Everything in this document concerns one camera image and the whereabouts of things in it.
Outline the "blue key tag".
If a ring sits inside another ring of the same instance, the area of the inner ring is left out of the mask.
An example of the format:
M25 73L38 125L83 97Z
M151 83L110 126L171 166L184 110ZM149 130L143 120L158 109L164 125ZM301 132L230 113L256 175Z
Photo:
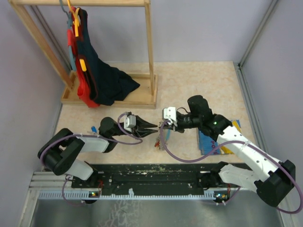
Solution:
M92 130L93 133L97 133L97 129L95 128L95 126L92 126L91 130Z

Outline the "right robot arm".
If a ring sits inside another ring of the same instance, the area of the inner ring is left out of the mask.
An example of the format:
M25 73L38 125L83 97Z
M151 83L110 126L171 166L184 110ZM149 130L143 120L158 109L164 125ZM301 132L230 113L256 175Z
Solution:
M226 183L255 192L267 205L277 207L294 188L295 165L284 162L261 150L247 139L232 122L220 114L214 114L206 99L201 95L187 101L189 113L181 114L175 107L162 110L162 129L183 133L186 129L197 128L219 146L226 147L249 167L242 169L220 162L212 170L212 183L223 187Z

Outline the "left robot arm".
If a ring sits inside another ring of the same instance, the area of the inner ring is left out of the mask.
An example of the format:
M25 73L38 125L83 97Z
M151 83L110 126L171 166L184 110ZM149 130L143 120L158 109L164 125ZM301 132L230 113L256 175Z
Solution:
M88 163L77 159L80 153L108 153L118 143L141 144L144 137L157 132L156 127L131 112L119 116L118 121L105 117L100 122L98 134L75 134L67 128L61 129L39 150L37 156L42 165L55 175L77 177L92 188L98 184L98 175Z

